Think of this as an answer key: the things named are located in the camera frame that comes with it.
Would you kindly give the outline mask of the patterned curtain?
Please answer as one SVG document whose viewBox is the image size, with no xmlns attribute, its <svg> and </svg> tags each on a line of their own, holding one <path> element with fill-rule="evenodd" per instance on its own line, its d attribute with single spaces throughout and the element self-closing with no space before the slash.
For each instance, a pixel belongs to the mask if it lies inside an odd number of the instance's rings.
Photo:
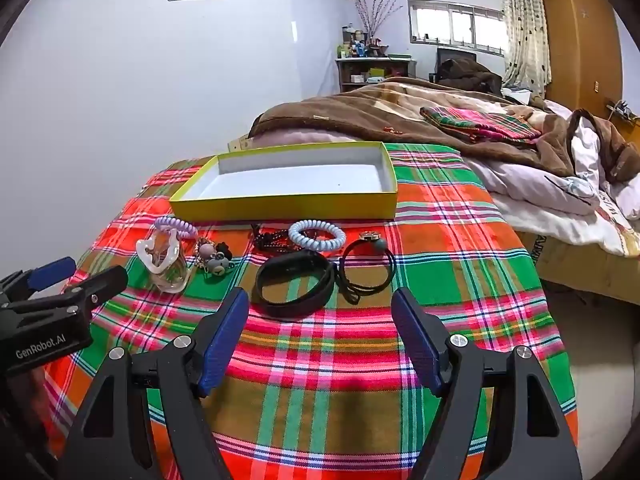
<svg viewBox="0 0 640 480">
<path fill-rule="evenodd" d="M 552 81 L 544 0 L 501 0 L 508 50 L 503 81 L 544 96 Z"/>
</svg>

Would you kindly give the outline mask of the brown fleece blanket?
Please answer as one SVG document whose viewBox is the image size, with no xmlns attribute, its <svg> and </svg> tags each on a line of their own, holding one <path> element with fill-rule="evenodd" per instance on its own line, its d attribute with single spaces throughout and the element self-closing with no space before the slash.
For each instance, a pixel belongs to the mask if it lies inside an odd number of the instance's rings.
<svg viewBox="0 0 640 480">
<path fill-rule="evenodd" d="M 568 141 L 577 119 L 548 118 L 537 129 L 542 136 L 533 146 L 501 142 L 472 143 L 431 125 L 420 114 L 427 106 L 480 110 L 480 104 L 515 105 L 498 96 L 430 84 L 408 77 L 393 77 L 334 96 L 317 96 L 271 107 L 253 122 L 248 135 L 277 129 L 317 129 L 344 133 L 359 140 L 388 143 L 442 144 L 474 158 L 498 160 L 534 167 L 569 177 L 573 164 Z"/>
</svg>

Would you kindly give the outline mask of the pearly white hair claw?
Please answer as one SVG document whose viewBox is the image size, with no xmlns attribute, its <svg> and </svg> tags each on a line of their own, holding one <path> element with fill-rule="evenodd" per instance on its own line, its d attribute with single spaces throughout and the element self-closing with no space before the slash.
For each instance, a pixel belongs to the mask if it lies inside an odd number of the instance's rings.
<svg viewBox="0 0 640 480">
<path fill-rule="evenodd" d="M 138 240 L 136 253 L 151 283 L 160 292 L 180 294 L 184 291 L 191 270 L 176 229 L 155 231 L 149 238 Z"/>
</svg>

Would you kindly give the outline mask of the pink mattress pad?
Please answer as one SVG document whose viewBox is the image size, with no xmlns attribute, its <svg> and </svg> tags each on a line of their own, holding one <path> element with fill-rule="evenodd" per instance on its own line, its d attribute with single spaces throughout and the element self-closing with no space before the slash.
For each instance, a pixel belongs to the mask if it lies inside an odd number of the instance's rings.
<svg viewBox="0 0 640 480">
<path fill-rule="evenodd" d="M 272 148 L 281 145 L 298 145 L 311 143 L 358 142 L 354 136 L 328 130 L 317 129 L 277 129 L 252 136 L 247 139 L 250 148 Z"/>
</svg>

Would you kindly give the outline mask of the bead charm keychain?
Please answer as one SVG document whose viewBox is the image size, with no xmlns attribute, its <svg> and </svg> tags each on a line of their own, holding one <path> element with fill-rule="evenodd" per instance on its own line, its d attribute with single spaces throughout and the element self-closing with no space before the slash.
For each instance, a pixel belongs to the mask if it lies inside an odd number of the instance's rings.
<svg viewBox="0 0 640 480">
<path fill-rule="evenodd" d="M 209 275 L 223 276 L 234 267 L 232 252 L 224 242 L 215 243 L 208 238 L 199 237 L 194 256 L 196 266 Z"/>
</svg>

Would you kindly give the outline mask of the orange wooden wardrobe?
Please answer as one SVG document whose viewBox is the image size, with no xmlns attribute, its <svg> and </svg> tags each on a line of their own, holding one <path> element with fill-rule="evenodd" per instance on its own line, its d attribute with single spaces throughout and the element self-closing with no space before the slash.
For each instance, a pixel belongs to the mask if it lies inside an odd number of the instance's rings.
<svg viewBox="0 0 640 480">
<path fill-rule="evenodd" d="M 620 37 L 608 0 L 544 0 L 552 81 L 548 99 L 607 118 L 622 97 Z"/>
</svg>

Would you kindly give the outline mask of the wooden shelf unit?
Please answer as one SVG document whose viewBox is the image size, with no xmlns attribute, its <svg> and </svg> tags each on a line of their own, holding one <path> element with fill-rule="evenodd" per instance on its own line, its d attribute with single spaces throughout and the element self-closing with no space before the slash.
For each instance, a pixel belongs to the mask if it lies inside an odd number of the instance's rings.
<svg viewBox="0 0 640 480">
<path fill-rule="evenodd" d="M 390 77 L 416 76 L 416 60 L 402 56 L 337 58 L 335 63 L 341 92 L 378 84 Z"/>
</svg>

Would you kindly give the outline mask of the wall socket plate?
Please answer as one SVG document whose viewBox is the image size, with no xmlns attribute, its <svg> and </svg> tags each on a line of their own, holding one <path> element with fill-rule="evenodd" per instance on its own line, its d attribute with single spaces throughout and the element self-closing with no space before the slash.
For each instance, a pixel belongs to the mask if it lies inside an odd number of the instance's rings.
<svg viewBox="0 0 640 480">
<path fill-rule="evenodd" d="M 240 136 L 228 143 L 228 152 L 242 152 L 249 150 L 252 147 L 252 140 L 248 136 Z"/>
</svg>

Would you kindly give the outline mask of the red green plaid cloth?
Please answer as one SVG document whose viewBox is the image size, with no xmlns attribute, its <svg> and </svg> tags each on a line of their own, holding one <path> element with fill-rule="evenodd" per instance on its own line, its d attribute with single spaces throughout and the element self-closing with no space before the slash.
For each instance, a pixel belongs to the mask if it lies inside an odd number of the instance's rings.
<svg viewBox="0 0 640 480">
<path fill-rule="evenodd" d="M 532 259 L 480 179 L 451 148 L 388 147 L 398 181 L 395 219 L 377 223 L 397 259 L 395 286 L 480 348 L 533 350 L 570 429 L 578 426 L 570 360 Z M 252 289 L 265 256 L 245 224 L 204 235 L 235 258 L 220 280 L 196 274 L 180 295 L 155 289 L 134 252 L 198 160 L 154 174 L 104 226 L 78 278 L 119 264 L 127 289 L 94 312 L 92 345 L 43 372 L 50 447 L 66 434 L 107 352 L 162 348 L 190 334 L 234 286 Z M 390 316 L 390 293 L 349 304 L 333 294 L 297 321 L 250 310 L 224 382 L 204 403 L 224 460 L 240 479 L 402 479 L 422 448 L 438 402 L 419 385 Z"/>
</svg>

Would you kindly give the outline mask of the dark chair with clothes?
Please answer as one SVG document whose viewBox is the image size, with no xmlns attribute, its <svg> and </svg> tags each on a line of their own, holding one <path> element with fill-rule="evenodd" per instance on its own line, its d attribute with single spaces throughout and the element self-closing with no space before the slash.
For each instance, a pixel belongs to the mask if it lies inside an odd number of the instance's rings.
<svg viewBox="0 0 640 480">
<path fill-rule="evenodd" d="M 434 81 L 442 86 L 501 96 L 502 78 L 476 60 L 476 55 L 438 48 Z"/>
</svg>

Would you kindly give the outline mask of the white quilt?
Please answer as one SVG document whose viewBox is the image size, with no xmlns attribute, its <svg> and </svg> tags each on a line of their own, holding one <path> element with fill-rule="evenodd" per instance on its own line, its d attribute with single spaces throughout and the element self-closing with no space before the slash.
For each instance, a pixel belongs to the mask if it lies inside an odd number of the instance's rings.
<svg viewBox="0 0 640 480">
<path fill-rule="evenodd" d="M 597 244 L 624 258 L 639 255 L 639 148 L 612 122 L 553 101 L 543 108 L 480 104 L 482 112 L 520 116 L 539 129 L 548 118 L 577 119 L 568 141 L 573 174 L 465 157 L 514 230 L 574 246 Z"/>
</svg>

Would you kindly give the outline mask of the black wristband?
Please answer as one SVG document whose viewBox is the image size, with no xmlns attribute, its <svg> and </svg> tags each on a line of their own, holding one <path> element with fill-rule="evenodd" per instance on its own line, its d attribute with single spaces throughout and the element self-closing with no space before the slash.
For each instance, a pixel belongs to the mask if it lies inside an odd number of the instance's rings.
<svg viewBox="0 0 640 480">
<path fill-rule="evenodd" d="M 318 282 L 303 296 L 281 302 L 268 300 L 264 296 L 267 284 L 299 278 L 303 274 L 318 276 Z M 256 273 L 254 296 L 274 318 L 302 318 L 326 305 L 333 294 L 335 278 L 335 266 L 329 259 L 320 252 L 302 249 L 269 258 L 262 264 Z"/>
</svg>

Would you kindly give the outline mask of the dried branch bouquet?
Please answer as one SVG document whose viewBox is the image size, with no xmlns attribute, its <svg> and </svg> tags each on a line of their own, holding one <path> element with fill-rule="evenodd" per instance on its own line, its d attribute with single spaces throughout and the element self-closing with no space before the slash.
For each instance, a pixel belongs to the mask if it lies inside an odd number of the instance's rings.
<svg viewBox="0 0 640 480">
<path fill-rule="evenodd" d="M 402 9 L 397 0 L 354 0 L 354 3 L 369 40 L 393 14 Z"/>
</svg>

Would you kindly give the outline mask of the yellow shallow cardboard box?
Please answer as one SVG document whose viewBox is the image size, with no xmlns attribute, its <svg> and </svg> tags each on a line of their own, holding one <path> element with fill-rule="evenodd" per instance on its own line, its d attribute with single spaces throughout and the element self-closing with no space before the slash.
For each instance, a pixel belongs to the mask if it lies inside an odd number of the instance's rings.
<svg viewBox="0 0 640 480">
<path fill-rule="evenodd" d="M 189 222 L 395 218 L 398 184 L 381 142 L 254 148 L 212 157 L 169 199 Z"/>
</svg>

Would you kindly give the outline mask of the folded plaid cloth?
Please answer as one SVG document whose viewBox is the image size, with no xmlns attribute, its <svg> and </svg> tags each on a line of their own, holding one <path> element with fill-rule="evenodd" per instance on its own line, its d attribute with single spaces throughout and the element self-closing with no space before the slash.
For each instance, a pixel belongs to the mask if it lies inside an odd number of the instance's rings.
<svg viewBox="0 0 640 480">
<path fill-rule="evenodd" d="M 533 146 L 542 136 L 526 120 L 506 114 L 444 106 L 422 107 L 420 114 L 443 132 L 472 143 L 501 142 Z"/>
</svg>

